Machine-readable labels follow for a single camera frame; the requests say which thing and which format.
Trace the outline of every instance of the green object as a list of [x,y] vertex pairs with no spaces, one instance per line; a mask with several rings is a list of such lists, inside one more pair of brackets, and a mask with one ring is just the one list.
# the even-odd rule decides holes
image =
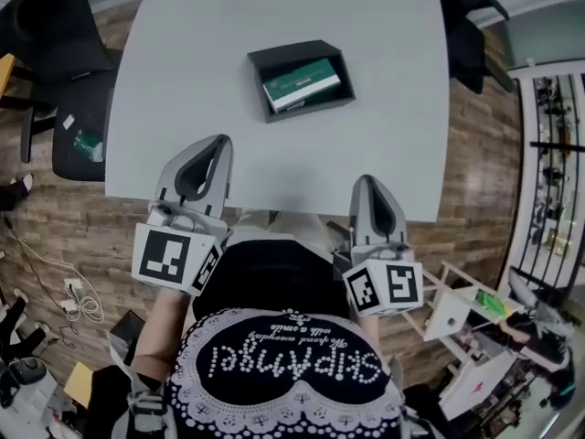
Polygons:
[[484,290],[477,292],[477,302],[489,312],[498,314],[501,317],[505,317],[505,307],[502,302],[495,296],[486,293]]
[[317,93],[330,91],[341,84],[328,59],[320,59],[264,83],[272,109],[282,112],[303,107]]
[[103,161],[103,141],[97,135],[79,130],[75,135],[73,147],[93,163]]

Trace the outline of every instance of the black chair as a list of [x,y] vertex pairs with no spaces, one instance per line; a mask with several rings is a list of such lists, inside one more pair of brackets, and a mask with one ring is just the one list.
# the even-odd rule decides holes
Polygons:
[[[91,162],[77,151],[77,133],[106,144],[106,124],[121,52],[108,50],[88,0],[11,0],[0,10],[0,56],[13,54],[34,73],[21,135],[21,160],[30,162],[35,134],[55,128],[53,170],[73,180],[103,181],[105,162]],[[55,117],[47,118],[57,108]],[[64,126],[72,119],[69,128]]]
[[485,55],[485,38],[467,15],[482,8],[494,7],[505,19],[508,13],[497,0],[441,0],[443,21],[447,35],[449,73],[469,90],[481,94],[484,77],[491,76],[508,91],[514,91],[514,82],[498,64]]

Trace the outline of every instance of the open box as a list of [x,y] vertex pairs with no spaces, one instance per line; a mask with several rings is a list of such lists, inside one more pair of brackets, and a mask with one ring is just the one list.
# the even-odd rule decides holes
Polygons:
[[[266,48],[251,52],[248,54],[248,57],[254,67],[256,89],[260,96],[262,111],[264,112],[264,118],[267,123],[277,122],[309,112],[340,107],[356,98],[341,50],[331,44],[327,44],[323,40],[312,40],[277,48]],[[329,60],[339,80],[341,80],[341,84],[327,96],[327,100],[324,102],[306,105],[291,111],[274,112],[266,97],[263,84],[266,81],[290,73],[319,59]]]

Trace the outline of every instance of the wooden floor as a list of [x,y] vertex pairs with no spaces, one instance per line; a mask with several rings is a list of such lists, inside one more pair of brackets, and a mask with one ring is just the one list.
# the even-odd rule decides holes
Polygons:
[[[123,48],[136,11],[126,5],[96,16],[109,47]],[[502,59],[502,46],[487,35],[488,51]],[[26,92],[13,85],[11,93]],[[409,239],[418,260],[438,272],[445,259],[479,280],[494,285],[511,236],[519,180],[521,126],[515,95],[503,92],[487,80],[484,95],[476,96],[452,81],[451,120],[441,207],[436,223],[409,223]],[[31,319],[49,324],[75,349],[59,342],[42,354],[59,382],[64,382],[80,360],[91,368],[110,364],[107,331],[128,309],[147,317],[153,291],[130,275],[134,225],[146,217],[146,202],[104,197],[103,184],[72,182],[51,171],[52,132],[35,138],[32,161],[19,160],[22,115],[0,110],[0,183],[26,172],[35,175],[35,187],[27,202],[7,216],[16,233],[43,257],[74,263],[95,285],[104,305],[106,320],[95,325],[81,319],[67,320],[39,287],[16,242],[0,230],[0,288],[9,302],[12,290],[21,288],[31,302]],[[417,178],[412,178],[417,186]],[[52,297],[65,299],[63,279],[72,274],[31,256],[32,263]],[[436,379],[452,358],[441,343],[422,343],[401,316],[385,317],[382,346],[387,356],[403,362],[406,383]],[[32,329],[26,321],[23,332]]]

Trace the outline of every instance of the person's left arm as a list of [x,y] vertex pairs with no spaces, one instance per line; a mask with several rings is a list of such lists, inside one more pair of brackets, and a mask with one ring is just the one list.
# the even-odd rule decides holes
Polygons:
[[161,288],[138,338],[131,366],[134,372],[166,381],[179,350],[190,300],[188,294]]

